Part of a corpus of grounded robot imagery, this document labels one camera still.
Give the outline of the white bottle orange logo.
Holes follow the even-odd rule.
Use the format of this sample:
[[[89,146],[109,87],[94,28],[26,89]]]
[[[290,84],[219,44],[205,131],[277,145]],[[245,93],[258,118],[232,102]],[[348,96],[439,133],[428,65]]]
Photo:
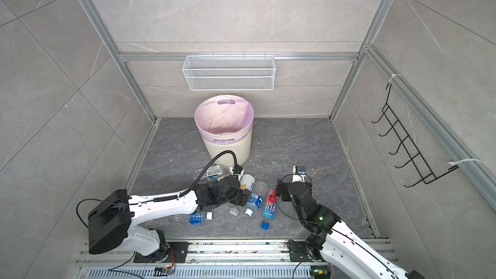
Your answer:
[[[254,185],[255,185],[255,182],[256,182],[256,180],[254,179],[254,177],[252,175],[244,174],[240,178],[240,188],[243,191],[248,190],[248,191],[252,192]]]

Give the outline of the blue Fiji water bottle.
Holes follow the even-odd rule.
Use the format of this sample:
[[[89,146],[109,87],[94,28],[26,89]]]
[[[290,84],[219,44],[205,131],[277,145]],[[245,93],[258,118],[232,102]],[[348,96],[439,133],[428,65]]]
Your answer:
[[[278,197],[276,196],[275,190],[274,189],[268,190],[268,195],[262,215],[268,219],[273,219],[275,217],[275,213],[277,209],[277,202],[278,202]]]

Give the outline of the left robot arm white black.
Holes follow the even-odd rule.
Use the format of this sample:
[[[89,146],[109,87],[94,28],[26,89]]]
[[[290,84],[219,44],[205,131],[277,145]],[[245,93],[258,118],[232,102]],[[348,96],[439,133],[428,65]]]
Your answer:
[[[89,253],[134,251],[155,258],[166,250],[164,232],[142,227],[143,223],[176,215],[211,212],[231,203],[245,206],[253,192],[254,179],[226,176],[215,183],[197,184],[190,190],[152,196],[129,195],[126,189],[113,192],[88,215]]]

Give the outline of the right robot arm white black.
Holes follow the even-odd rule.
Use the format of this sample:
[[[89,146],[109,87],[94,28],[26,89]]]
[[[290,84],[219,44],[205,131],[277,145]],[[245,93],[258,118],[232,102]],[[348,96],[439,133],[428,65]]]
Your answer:
[[[305,240],[307,254],[323,260],[350,278],[422,278],[384,258],[357,236],[331,209],[313,198],[309,182],[279,180],[276,196],[291,202],[297,220],[311,232]]]

